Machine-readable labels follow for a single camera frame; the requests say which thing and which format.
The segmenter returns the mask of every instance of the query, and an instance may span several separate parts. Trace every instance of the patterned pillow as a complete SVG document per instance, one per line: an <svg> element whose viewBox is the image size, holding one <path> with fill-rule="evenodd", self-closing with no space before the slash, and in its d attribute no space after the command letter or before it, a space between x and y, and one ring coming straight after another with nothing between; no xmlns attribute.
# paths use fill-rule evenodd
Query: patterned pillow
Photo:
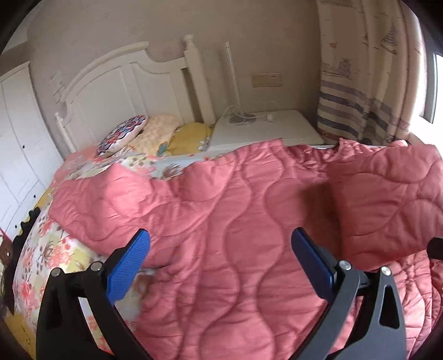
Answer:
<svg viewBox="0 0 443 360"><path fill-rule="evenodd" d="M103 139L97 149L98 157L110 157L123 149L143 130L148 120L143 115L122 122Z"/></svg>

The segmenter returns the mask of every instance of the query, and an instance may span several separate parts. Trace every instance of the bedpost finial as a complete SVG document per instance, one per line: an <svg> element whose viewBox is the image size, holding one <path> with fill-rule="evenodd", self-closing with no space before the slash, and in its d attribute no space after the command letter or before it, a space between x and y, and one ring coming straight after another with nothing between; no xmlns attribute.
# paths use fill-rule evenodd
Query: bedpost finial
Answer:
<svg viewBox="0 0 443 360"><path fill-rule="evenodd" d="M195 47L194 44L194 35L188 34L184 37L184 41L186 43L186 49L189 49L190 47Z"/></svg>

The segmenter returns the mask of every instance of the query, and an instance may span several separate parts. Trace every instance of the pink quilted comforter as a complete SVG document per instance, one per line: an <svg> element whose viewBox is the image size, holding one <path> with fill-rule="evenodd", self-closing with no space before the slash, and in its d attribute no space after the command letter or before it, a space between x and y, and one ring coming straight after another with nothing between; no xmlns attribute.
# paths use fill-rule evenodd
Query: pink quilted comforter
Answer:
<svg viewBox="0 0 443 360"><path fill-rule="evenodd" d="M443 235L441 163L431 146L341 141L326 151L270 141L194 163L170 181L112 165L64 182L50 216L101 254L139 228L150 232L145 265L158 271L136 336L155 359L289 358L325 307L290 247L299 226L338 258L391 267L411 354L442 310L443 263L425 250ZM360 219L361 202L363 223L347 226Z"/></svg>

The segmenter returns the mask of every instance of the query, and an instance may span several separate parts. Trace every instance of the floral bedsheet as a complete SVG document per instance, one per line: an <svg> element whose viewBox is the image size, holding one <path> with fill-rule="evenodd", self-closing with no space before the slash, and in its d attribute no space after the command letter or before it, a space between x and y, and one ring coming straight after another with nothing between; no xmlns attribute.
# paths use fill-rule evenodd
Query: floral bedsheet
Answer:
<svg viewBox="0 0 443 360"><path fill-rule="evenodd" d="M144 154L131 152L118 153L108 159L88 159L83 155L70 157L63 165L67 179L79 179L94 176L107 169L111 164L119 163L142 176L168 179L177 176L186 166L196 161L214 159L223 152L205 152L193 155L172 156L165 158L148 157ZM55 221L47 216L51 199L61 181L53 183L47 191L48 200L41 205L42 212L23 247L14 278L13 291L16 300L16 313L23 316L27 327L33 332L37 329L40 304L50 271L60 267L63 271L83 271L97 260L106 259L96 254L77 239L71 237ZM154 269L141 269L134 279L126 297L116 303L130 329L140 312L140 300L147 291ZM81 301L83 313L97 345L110 352L100 332L87 301Z"/></svg>

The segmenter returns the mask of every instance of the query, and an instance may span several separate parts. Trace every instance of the blue gripper pad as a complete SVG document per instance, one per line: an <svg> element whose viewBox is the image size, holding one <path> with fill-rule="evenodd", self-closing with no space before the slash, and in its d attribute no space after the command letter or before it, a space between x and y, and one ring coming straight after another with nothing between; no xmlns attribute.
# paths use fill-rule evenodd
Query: blue gripper pad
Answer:
<svg viewBox="0 0 443 360"><path fill-rule="evenodd" d="M293 231L291 237L292 251L307 275L317 296L331 302L335 298L335 269L321 253L306 232L301 228Z"/></svg>
<svg viewBox="0 0 443 360"><path fill-rule="evenodd" d="M149 233L143 229L138 230L126 246L126 252L108 276L106 295L111 304L124 298L142 266L150 246Z"/></svg>

